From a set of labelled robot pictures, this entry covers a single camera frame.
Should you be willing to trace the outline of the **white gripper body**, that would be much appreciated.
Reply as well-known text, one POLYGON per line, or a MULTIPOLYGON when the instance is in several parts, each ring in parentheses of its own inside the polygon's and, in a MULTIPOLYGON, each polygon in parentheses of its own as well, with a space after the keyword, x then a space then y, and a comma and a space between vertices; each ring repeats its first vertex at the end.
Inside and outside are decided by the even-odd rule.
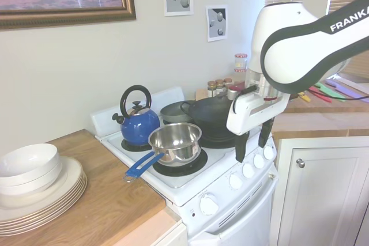
POLYGON ((289 94, 282 93, 275 100, 266 101, 259 95, 258 89, 256 85, 245 88, 233 100, 226 124, 227 129, 233 134, 241 136, 286 109, 289 94))

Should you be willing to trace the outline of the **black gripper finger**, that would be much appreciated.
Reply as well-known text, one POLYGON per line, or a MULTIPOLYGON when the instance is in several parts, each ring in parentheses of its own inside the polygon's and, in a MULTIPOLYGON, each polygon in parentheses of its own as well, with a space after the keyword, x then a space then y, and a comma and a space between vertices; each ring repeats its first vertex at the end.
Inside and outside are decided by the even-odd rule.
POLYGON ((259 141, 258 141, 259 147, 261 148, 265 147, 268 141, 268 137, 271 133, 272 127, 273 127, 273 119, 269 119, 262 124, 261 132, 259 135, 259 141))
POLYGON ((236 151, 236 160, 239 163, 242 163, 245 155, 246 155, 246 144, 249 138, 249 132, 246 132, 242 135, 237 135, 235 137, 235 151, 236 151))

